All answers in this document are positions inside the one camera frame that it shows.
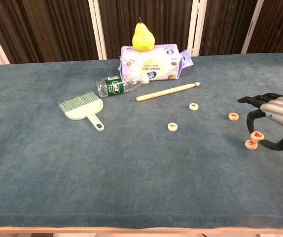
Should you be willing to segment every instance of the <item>bottle cap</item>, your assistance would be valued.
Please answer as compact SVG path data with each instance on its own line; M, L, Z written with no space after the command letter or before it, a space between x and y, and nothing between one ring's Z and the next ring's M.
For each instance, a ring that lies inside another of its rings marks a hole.
M143 84L149 83L149 77L147 73L143 74L141 81Z

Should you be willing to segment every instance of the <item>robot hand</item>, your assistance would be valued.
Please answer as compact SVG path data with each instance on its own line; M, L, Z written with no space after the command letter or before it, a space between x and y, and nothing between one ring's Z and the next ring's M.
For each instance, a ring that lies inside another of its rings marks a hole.
M247 116L247 126L250 133L254 132L254 120L262 117L277 122L283 126L283 95L266 93L254 97L243 97L238 100L239 103L248 103L258 110L252 111ZM283 151L283 139L278 143L268 140L261 140L260 144L274 151Z

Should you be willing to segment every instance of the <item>yellow pear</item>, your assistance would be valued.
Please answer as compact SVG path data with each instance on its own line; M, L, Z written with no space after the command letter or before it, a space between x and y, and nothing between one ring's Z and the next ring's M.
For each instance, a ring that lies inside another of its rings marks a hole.
M147 26L141 22L137 23L135 27L135 33L133 36L133 47L137 51L149 51L155 45L155 38L152 33L149 31Z

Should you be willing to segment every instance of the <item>brush handle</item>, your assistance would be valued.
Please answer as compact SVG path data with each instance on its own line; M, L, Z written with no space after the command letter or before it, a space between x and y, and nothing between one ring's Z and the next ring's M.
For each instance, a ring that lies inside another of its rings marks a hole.
M94 127L98 131L103 131L104 130L104 125L101 123L100 119L95 114L92 115L87 115L87 118L90 120L90 122L94 125Z
M168 94L171 94L171 93L175 93L175 92L178 92L178 91L181 91L181 90L186 90L186 89L189 89L189 88L192 88L192 87L195 87L195 86L199 86L199 85L200 85L199 82L181 85L181 86L177 86L177 87L170 88L170 89L167 89L167 90L161 90L161 91L154 92L154 93L151 93L151 94L138 96L138 97L136 97L136 100L138 102L144 101L144 100L149 100L149 99L152 99L152 98L155 98L155 97L168 95Z

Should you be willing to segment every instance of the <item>dark brown wall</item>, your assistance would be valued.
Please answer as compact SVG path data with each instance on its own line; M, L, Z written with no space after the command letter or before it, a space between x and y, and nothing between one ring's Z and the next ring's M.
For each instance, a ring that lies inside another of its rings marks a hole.
M241 53L257 0L208 0L200 55Z
M265 0L248 53L283 52L283 0Z
M88 0L0 0L10 63L98 59Z
M122 46L132 45L139 16L156 44L187 48L192 0L99 0L99 5L108 59L118 58Z

